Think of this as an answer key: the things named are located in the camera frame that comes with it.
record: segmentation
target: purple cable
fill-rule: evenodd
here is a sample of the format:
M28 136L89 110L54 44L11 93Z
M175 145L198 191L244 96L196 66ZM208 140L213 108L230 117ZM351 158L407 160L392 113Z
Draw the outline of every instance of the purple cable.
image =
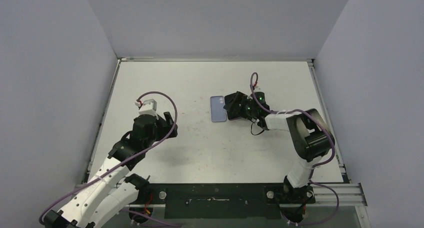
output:
M252 93L252 97L253 97L253 99L255 100L255 102L260 106L260 108L262 108L264 111L266 111L266 112L269 112L269 113L271 113L271 114L277 114L278 113L278 111L274 111L274 110L269 110L269 109L267 109L267 108L265 108L260 102L259 102L259 100L258 100L258 98L256 98L256 95L255 95L255 89L254 89L254 84L253 84L253 76L255 76L256 75L256 80L255 80L255 83L257 83L258 82L258 79L259 79L259 75L258 75L258 73L257 72L253 72L252 73L252 75L250 76L250 91L251 91L251 93ZM335 145L334 145L334 143L333 143L333 140L331 139L331 136L330 136L330 134L328 133L328 131L324 128L324 126L323 125L321 125L315 118L313 118L309 113L307 113L306 111L304 111L304 110L301 110L301 109L294 109L294 110L291 110L291 111L287 111L286 113L287 114L293 114L293 113L295 113L295 112L300 112L300 113L302 113L302 114L304 114L305 116L307 116L311 121L313 121L320 129L321 129L321 131L325 134L325 136L327 137L327 139L328 139L328 141L329 141L329 143L330 143L330 147L331 147L331 156L330 156L330 158L328 159L328 160L326 160L326 161L323 161L323 162L320 162L320 163L316 163L315 165L313 165L312 166L312 168L315 168L315 167L317 167L317 166L322 166L322 165L325 165L325 164L328 164L329 162L331 162L333 159L334 159L334 157L336 156L336 148L335 148ZM313 185L316 185L316 186L319 186L319 187L324 187L324 188L327 188L327 189L329 189L330 191L332 191L333 193L334 193L334 195L335 195L335 198L336 198L336 200L337 200L337 205L336 205L336 207L335 207L335 211L334 211L334 213L333 214L331 214L329 217L327 217L327 218L325 218L325 219L323 219L322 221L318 221L318 222L312 222L312 223L302 223L302 224L300 224L300 225L302 225L302 226L309 226L309 225L318 225L318 224L322 224L322 223L324 223L324 222L327 222L328 220L330 220L331 218L333 218L336 214L337 214L337 212L339 211L339 196L337 195L337 193L336 193L336 191L334 190L334 189L332 189L331 187L329 187L329 186L326 186L326 185L323 185L323 184L320 184L320 183L315 183L315 182L313 182L312 180L311 180L311 178L312 178L312 175L314 174L314 170L312 169L311 171L310 171L310 175L309 175L309 182L311 183L311 184L313 184Z
M120 211L121 212L128 212L130 214L139 215L139 216L144 217L146 219L149 219L151 221L154 221L154 222L157 222L157 223L162 224L162 225L140 224L140 226L143 226L143 227L181 227L182 226L180 224L172 224L172 223L168 223L168 222L165 222L165 221L162 221L162 220L159 220L159 219L155 219L155 218L153 218L151 216L148 216L146 214L143 214L143 213L140 213L140 212L137 212L137 211L133 211L133 210L130 210L130 209L121 209Z
M140 101L140 99L141 98L143 98L143 97L145 97L145 96L147 96L147 95L150 95L150 94L159 94L159 95L162 95L162 96L164 96L164 97L166 97L170 102L171 102L171 104L172 104L172 106L173 106L173 109L174 109L174 111L175 111L175 119L174 119L174 123L172 124L172 127L171 127L171 129L169 130L169 132L165 135L165 137L163 137L163 139L161 139L161 140L159 140L158 142L156 142L155 144L153 144L152 146L150 146L149 148L147 148L147 149L145 149L145 150L142 150L142 151L140 151L140 152L138 152L137 154L135 154L135 155L133 155L133 156L131 156L131 157L128 157L127 159L125 159L124 161L122 161L121 163L119 163L119 164L117 164L117 165L115 165L112 169L110 169L109 171L107 171L106 173L104 173L104 174L102 174L100 177L101 178L104 178L105 176L107 176L107 175L109 175L110 173L112 173L114 170L116 170L116 169L118 169L119 167L121 167L121 166L123 166L123 165L125 165L127 162L129 162L129 161L131 161L132 159L134 159L134 158L136 158L136 157L138 157L138 156L141 156L141 155L143 155L143 154L145 154L146 152L148 152L148 151L150 151L151 149L153 149L153 148L155 148L155 147L157 147L160 143L162 143L164 140L166 140L170 135L171 135L171 133L173 132L173 130L175 129L175 126L176 126L176 124L177 124L177 117L178 117L178 113L177 113L177 106L175 105L175 103L174 103L174 101L168 96L168 95L166 95L165 93L162 93L162 92L160 92L160 91L149 91L149 92L146 92L146 93L144 93L144 94L142 94L142 95L140 95L140 97L137 99L137 101L139 102ZM50 210L50 209L52 209L55 205L57 205L59 202L61 202L61 201L63 201L64 199L66 199L66 198L68 198L68 197L70 197L70 196L72 196L73 194L75 194L75 193L77 193L77 192L79 192L79 191L81 191L81 190L83 190L83 189L85 189L85 188L87 188L87 187L89 187L89 186L91 186L92 184L94 184L94 183L96 183L96 182L98 182L98 181L100 181L100 178L96 178L96 179L94 179L93 181L91 181L91 182L88 182L88 183L86 183L86 184L84 184L84 185L82 185L82 186L80 186L80 187L78 187L77 189L74 189L73 191L71 191L71 192L69 192L69 193L67 193L67 194L65 194L64 196L62 196L62 197L60 197L59 199L57 199L56 201L54 201L51 205L49 205L43 212L42 212L42 214L40 215L40 217L38 218L38 222L41 224L41 225L44 225L45 223L44 223L44 221L43 221L43 219L44 219L44 215Z

